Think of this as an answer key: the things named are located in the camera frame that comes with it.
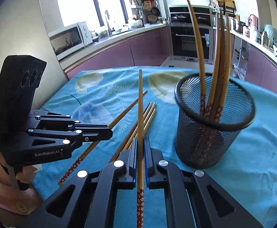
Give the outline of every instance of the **black mesh pen holder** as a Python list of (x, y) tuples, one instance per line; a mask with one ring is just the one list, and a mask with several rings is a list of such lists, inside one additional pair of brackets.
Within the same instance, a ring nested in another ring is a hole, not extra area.
[[(211, 82), (212, 74), (207, 73), (206, 104)], [(198, 73), (182, 78), (175, 87), (174, 95), (180, 108), (175, 149), (180, 160), (193, 168), (205, 169), (215, 165), (239, 132), (248, 127), (255, 116), (255, 104), (251, 95), (233, 80), (229, 80), (219, 122), (199, 114)]]

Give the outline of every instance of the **wooden chopstick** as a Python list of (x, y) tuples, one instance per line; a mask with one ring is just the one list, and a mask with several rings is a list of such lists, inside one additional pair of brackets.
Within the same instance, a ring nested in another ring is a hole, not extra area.
[(153, 119), (153, 117), (154, 117), (154, 115), (155, 115), (155, 112), (156, 112), (156, 109), (155, 109), (155, 108), (151, 109), (151, 110), (149, 111), (148, 116), (147, 116), (146, 119), (144, 120), (144, 136), (145, 136), (145, 134), (146, 134), (146, 132), (147, 132), (149, 126), (150, 126), (150, 123), (152, 122), (152, 119)]
[(230, 28), (229, 28), (229, 23), (227, 23), (226, 25), (226, 36), (227, 36), (227, 46), (226, 46), (226, 54), (225, 54), (225, 71), (224, 71), (224, 78), (223, 78), (223, 84), (222, 84), (222, 92), (221, 92), (221, 96), (220, 96), (220, 100), (219, 100), (219, 106), (217, 108), (217, 113), (215, 116), (215, 122), (219, 122), (221, 114), (222, 114), (222, 110), (223, 110), (223, 106), (225, 103), (225, 99), (226, 99), (226, 94), (227, 94), (227, 86), (228, 86), (228, 82), (229, 82), (229, 75), (230, 75), (230, 68), (231, 68), (231, 42), (230, 42)]
[(139, 70), (138, 76), (138, 161), (137, 161), (137, 214), (136, 214), (136, 227), (143, 228), (144, 221), (144, 113), (143, 113), (143, 76), (142, 70)]
[(195, 43), (197, 48), (197, 58), (199, 61), (199, 74), (200, 74), (200, 114), (204, 115), (204, 109), (205, 109), (205, 66), (204, 66), (204, 53), (203, 53), (203, 46), (202, 46), (202, 40), (201, 40), (201, 34), (199, 27), (197, 25), (197, 18), (194, 13), (194, 9), (190, 4), (190, 1), (187, 0), (188, 8), (190, 12), (191, 22), (194, 29), (194, 37), (195, 37)]
[[(150, 109), (152, 103), (149, 103), (149, 105), (146, 107), (146, 109), (144, 110), (144, 116), (145, 113), (147, 115), (147, 110), (148, 108)], [(121, 151), (123, 150), (123, 148), (125, 147), (125, 145), (127, 144), (129, 138), (131, 137), (132, 133), (135, 131), (135, 129), (137, 129), (137, 125), (138, 122), (136, 122), (133, 127), (131, 128), (131, 130), (129, 131), (129, 133), (127, 134), (127, 136), (125, 137), (125, 139), (122, 141), (122, 143), (120, 144), (120, 146), (118, 147), (118, 149), (115, 151), (114, 155), (112, 156), (112, 158), (110, 159), (110, 161), (108, 162), (111, 163), (113, 161), (116, 161), (118, 159), (119, 154), (121, 153)]]
[(208, 97), (208, 104), (205, 110), (205, 117), (210, 117), (210, 113), (212, 110), (214, 97), (215, 97), (215, 91), (216, 91), (216, 85), (218, 80), (218, 71), (219, 71), (219, 63), (220, 63), (220, 46), (221, 46), (221, 32), (220, 28), (222, 27), (222, 15), (220, 16), (219, 13), (216, 13), (216, 21), (217, 21), (217, 30), (216, 30), (216, 46), (215, 46), (215, 62), (214, 62), (214, 71), (213, 71), (213, 78), (212, 78), (212, 84), (210, 87), (210, 93)]
[(223, 88), (223, 79), (224, 79), (224, 72), (225, 72), (225, 35), (224, 35), (224, 23), (223, 23), (223, 15), (220, 15), (221, 18), (221, 47), (220, 47), (220, 61), (219, 61), (219, 70), (218, 70), (218, 78), (217, 78), (217, 84), (216, 84), (216, 90), (214, 95), (214, 101), (212, 110), (210, 113), (210, 117), (212, 120), (215, 119), (217, 109), (219, 107), (220, 97), (222, 94), (222, 88)]
[[(147, 93), (148, 91), (145, 91), (144, 93), (141, 93), (141, 98)], [(112, 129), (128, 112), (132, 109), (133, 106), (136, 105), (136, 103), (139, 101), (139, 98), (137, 98), (131, 105), (129, 105), (121, 114), (117, 116), (116, 119), (113, 120), (112, 123), (108, 125), (108, 128)], [(62, 176), (62, 178), (59, 180), (58, 185), (60, 186), (67, 178), (68, 176), (79, 166), (79, 164), (85, 159), (86, 156), (98, 145), (100, 141), (94, 141), (92, 142), (86, 150), (78, 157), (77, 160), (71, 165), (71, 167), (67, 170), (67, 172)]]
[[(155, 103), (153, 103), (152, 107), (148, 110), (148, 112), (146, 114), (144, 114), (144, 126), (145, 126), (145, 123), (147, 123), (149, 117), (151, 116), (152, 114), (152, 111), (154, 110), (155, 108)], [(125, 150), (128, 150), (130, 148), (130, 146), (132, 145), (132, 141), (133, 141), (133, 138), (137, 138), (137, 133), (138, 131), (138, 128), (136, 127), (136, 129), (134, 130), (134, 132), (132, 133), (132, 135), (130, 136), (129, 140), (127, 141), (126, 145), (124, 146), (123, 150), (122, 151), (125, 151)]]

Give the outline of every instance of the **purple cabinet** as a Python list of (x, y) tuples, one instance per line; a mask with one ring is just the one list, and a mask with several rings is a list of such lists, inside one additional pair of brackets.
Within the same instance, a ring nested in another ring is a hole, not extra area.
[(165, 52), (165, 59), (166, 59), (169, 56), (167, 27), (162, 28), (162, 35), (163, 35), (163, 44), (164, 44), (164, 52)]
[(277, 94), (277, 66), (266, 59), (260, 86)]
[(160, 66), (167, 58), (162, 29), (155, 29), (129, 39), (135, 66)]
[(129, 41), (119, 43), (83, 62), (67, 73), (69, 79), (83, 70), (134, 66)]
[(254, 47), (251, 47), (248, 59), (248, 67), (246, 69), (246, 77), (244, 80), (260, 86), (265, 62), (266, 57)]

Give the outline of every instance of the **black plastic frame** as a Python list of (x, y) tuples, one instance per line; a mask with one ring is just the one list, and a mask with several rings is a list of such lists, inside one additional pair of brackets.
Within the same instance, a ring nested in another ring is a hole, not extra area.
[[(212, 76), (211, 73), (206, 73), (206, 76)], [(232, 79), (229, 79), (229, 81), (233, 84), (235, 84), (236, 86), (238, 86), (250, 99), (250, 101), (252, 102), (252, 114), (246, 119), (244, 120), (242, 123), (238, 123), (238, 124), (221, 124), (218, 122), (214, 122), (210, 119), (207, 119), (201, 115), (198, 115), (196, 113), (194, 113), (191, 109), (189, 109), (184, 102), (182, 101), (181, 98), (181, 94), (180, 94), (180, 88), (182, 86), (182, 84), (187, 80), (190, 79), (192, 77), (197, 77), (199, 76), (199, 73), (195, 73), (195, 74), (189, 74), (185, 77), (183, 77), (182, 79), (179, 80), (179, 82), (177, 83), (175, 89), (174, 89), (174, 96), (175, 99), (177, 101), (177, 104), (179, 105), (180, 109), (182, 109), (185, 114), (187, 116), (189, 116), (190, 118), (192, 118), (194, 121), (199, 122), (203, 125), (206, 125), (212, 129), (217, 129), (217, 130), (223, 130), (223, 131), (227, 131), (227, 132), (233, 132), (233, 131), (239, 131), (242, 130), (246, 127), (248, 127), (254, 120), (255, 117), (255, 103), (254, 100), (252, 98), (252, 96), (249, 94), (249, 92), (247, 92), (240, 84), (238, 84), (237, 82), (235, 82)]]

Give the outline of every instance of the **bottle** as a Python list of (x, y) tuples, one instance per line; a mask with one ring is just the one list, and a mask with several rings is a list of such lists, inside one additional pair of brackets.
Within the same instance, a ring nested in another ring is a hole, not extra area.
[(267, 47), (269, 47), (269, 39), (267, 37), (267, 33), (263, 32), (262, 36), (261, 36), (261, 45), (264, 46), (266, 45)]

